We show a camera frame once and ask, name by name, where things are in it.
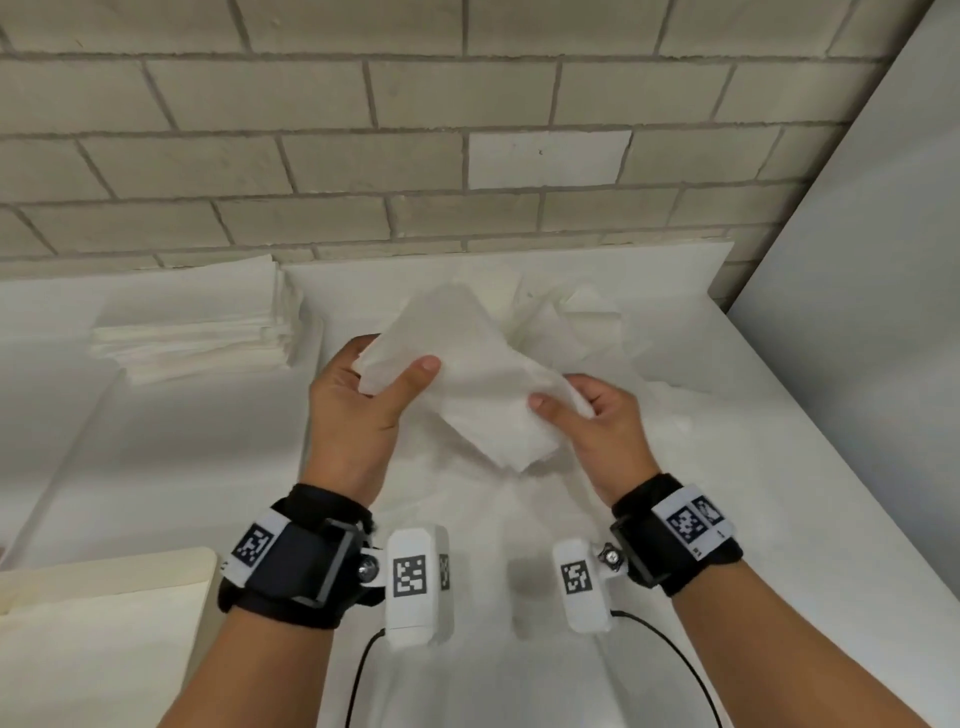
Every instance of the right hand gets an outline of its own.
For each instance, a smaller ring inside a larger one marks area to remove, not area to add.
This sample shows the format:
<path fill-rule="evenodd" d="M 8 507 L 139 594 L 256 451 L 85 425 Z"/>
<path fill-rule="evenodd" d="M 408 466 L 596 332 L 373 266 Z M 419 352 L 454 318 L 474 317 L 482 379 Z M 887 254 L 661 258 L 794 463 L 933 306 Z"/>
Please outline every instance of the right hand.
<path fill-rule="evenodd" d="M 608 506 L 660 472 L 630 392 L 587 375 L 567 375 L 596 417 L 588 420 L 544 394 L 530 396 L 530 408 L 570 438 L 597 495 Z"/>

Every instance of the left hand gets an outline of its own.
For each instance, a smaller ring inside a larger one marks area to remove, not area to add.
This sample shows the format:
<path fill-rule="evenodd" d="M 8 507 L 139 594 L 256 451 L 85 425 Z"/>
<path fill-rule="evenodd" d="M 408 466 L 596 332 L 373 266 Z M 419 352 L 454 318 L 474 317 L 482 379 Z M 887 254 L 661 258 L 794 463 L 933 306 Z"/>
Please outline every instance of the left hand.
<path fill-rule="evenodd" d="M 310 385 L 310 456 L 300 482 L 339 493 L 370 508 L 394 454 L 400 415 L 440 371 L 422 356 L 375 397 L 360 394 L 353 362 L 376 334 L 357 336 Z"/>

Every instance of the white table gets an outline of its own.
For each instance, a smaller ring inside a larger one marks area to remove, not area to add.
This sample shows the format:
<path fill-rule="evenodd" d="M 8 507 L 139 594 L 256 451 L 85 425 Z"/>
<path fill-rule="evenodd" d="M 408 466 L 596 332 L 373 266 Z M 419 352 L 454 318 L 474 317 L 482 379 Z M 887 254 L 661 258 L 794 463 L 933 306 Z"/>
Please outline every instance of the white table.
<path fill-rule="evenodd" d="M 955 725 L 960 603 L 707 298 L 727 247 L 440 256 L 290 270 L 326 320 L 322 361 L 412 292 L 465 268 L 507 264 L 592 279 L 628 314 L 634 362 L 645 377 L 713 396 L 694 433 L 712 454 L 698 467 L 705 489 L 713 488 L 737 522 L 751 564 L 932 725 Z M 35 347 L 25 337 L 40 337 L 44 346 L 62 346 L 64 356 L 73 352 L 82 368 L 76 336 L 122 278 L 0 285 L 0 355 Z M 54 487 L 8 567 L 230 546 L 295 477 L 316 345 L 308 342 L 284 373 L 199 378 L 153 392 L 115 383 L 67 448 L 70 457 L 54 468 Z M 15 385 L 15 377 L 0 380 L 0 393 Z M 49 417 L 46 408 L 37 412 Z M 387 526 L 422 520 L 451 527 L 457 631 L 439 648 L 390 655 L 379 645 L 356 724 L 710 725 L 692 678 L 653 636 L 634 625 L 597 642 L 566 632 L 544 545 L 602 532 L 581 475 L 563 461 L 521 478 L 494 473 L 448 431 L 431 426 L 415 418 L 404 427 L 378 517 Z M 0 510 L 22 481 L 5 465 Z M 684 467 L 677 462 L 681 474 Z M 42 490 L 42 479 L 32 487 Z M 616 598 L 692 655 L 662 595 L 624 584 Z M 321 725 L 342 724 L 356 661 L 381 620 L 378 610 L 348 614 Z"/>

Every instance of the paper stack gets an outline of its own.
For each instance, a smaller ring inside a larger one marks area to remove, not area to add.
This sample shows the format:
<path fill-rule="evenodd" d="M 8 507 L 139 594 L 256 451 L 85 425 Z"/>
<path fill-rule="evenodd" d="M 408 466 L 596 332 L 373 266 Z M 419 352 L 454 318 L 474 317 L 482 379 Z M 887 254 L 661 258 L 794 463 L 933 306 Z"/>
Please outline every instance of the paper stack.
<path fill-rule="evenodd" d="M 269 255 L 142 274 L 109 296 L 89 350 L 115 360 L 133 384 L 286 366 L 302 299 Z"/>

